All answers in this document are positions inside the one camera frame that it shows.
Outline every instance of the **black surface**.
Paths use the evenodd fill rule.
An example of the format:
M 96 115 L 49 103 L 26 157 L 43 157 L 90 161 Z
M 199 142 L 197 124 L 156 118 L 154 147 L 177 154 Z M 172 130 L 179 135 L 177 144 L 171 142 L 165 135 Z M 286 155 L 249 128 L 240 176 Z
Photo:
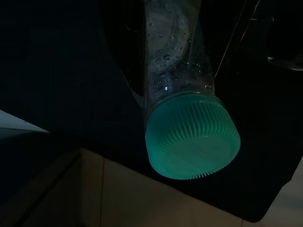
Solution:
M 238 156 L 209 177 L 170 180 L 149 164 L 142 113 L 107 50 L 97 2 L 39 4 L 13 8 L 17 26 L 3 29 L 0 109 L 240 218 L 265 215 L 303 154 L 300 73 L 239 51 L 216 81 L 241 135 Z
M 99 0 L 107 46 L 130 88 L 144 95 L 145 10 L 142 0 Z

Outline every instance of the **plastic bottle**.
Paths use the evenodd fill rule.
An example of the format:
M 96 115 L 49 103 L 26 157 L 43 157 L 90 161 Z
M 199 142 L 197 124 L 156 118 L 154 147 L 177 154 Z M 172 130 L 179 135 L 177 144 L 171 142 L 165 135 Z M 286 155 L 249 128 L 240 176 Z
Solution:
M 146 0 L 145 139 L 152 167 L 194 179 L 228 165 L 239 134 L 214 94 L 199 1 Z

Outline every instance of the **white tile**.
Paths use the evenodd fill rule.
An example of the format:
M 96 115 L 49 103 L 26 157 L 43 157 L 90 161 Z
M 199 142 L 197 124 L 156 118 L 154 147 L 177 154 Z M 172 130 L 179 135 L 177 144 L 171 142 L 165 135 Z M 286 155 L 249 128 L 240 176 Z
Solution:
M 77 227 L 80 226 L 80 172 L 78 159 L 57 182 L 47 196 L 31 210 L 22 227 Z
M 248 221 L 243 220 L 242 227 L 263 227 L 261 222 L 250 223 Z
M 102 227 L 241 227 L 241 219 L 105 160 Z
M 104 158 L 81 149 L 81 223 L 100 227 Z
M 242 219 L 205 202 L 193 201 L 195 226 L 205 227 L 241 227 Z

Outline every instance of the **bottle cap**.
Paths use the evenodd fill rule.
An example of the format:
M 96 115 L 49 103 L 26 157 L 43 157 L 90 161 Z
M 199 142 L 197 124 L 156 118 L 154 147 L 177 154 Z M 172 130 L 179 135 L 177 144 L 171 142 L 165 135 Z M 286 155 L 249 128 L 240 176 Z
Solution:
M 201 94 L 160 104 L 146 123 L 152 167 L 179 180 L 210 175 L 227 166 L 240 149 L 240 136 L 224 106 Z

